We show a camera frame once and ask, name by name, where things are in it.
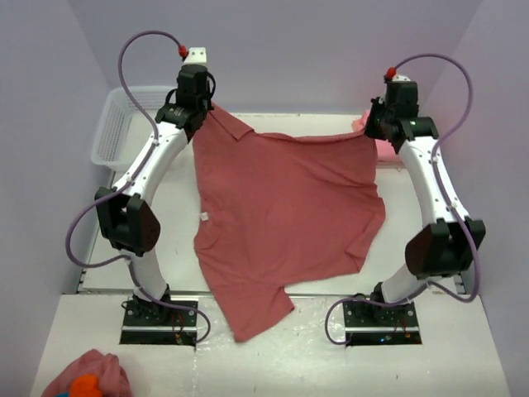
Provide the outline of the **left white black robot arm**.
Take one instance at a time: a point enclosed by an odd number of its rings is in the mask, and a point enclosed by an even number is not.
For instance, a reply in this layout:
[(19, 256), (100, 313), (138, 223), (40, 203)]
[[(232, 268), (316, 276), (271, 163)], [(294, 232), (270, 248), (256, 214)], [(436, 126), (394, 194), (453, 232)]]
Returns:
[(151, 208), (169, 166), (202, 127), (213, 109), (216, 81), (204, 65), (183, 65), (154, 117), (152, 132), (125, 174), (95, 194), (102, 236), (126, 262), (135, 296), (169, 307), (169, 286), (161, 274), (155, 246), (161, 225)]

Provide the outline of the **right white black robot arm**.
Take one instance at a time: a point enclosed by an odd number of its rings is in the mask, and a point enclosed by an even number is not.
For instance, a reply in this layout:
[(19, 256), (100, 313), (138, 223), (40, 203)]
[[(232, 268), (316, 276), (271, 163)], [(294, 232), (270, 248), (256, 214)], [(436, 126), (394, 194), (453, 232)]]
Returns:
[(403, 266), (375, 289), (381, 302), (400, 305), (438, 280), (468, 270), (486, 229), (454, 190), (435, 123), (418, 114), (417, 83), (399, 74), (384, 82), (385, 95), (371, 101), (365, 134), (391, 144), (409, 173), (422, 215), (422, 229), (407, 243)]

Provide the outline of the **red polo t shirt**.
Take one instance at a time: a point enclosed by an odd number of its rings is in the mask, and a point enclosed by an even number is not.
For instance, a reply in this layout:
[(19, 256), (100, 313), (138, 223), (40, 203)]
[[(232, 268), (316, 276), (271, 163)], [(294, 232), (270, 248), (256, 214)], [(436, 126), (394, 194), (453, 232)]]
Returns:
[(361, 271), (385, 220), (372, 139), (258, 133), (214, 108), (193, 157), (194, 249), (237, 342), (293, 311), (287, 286)]

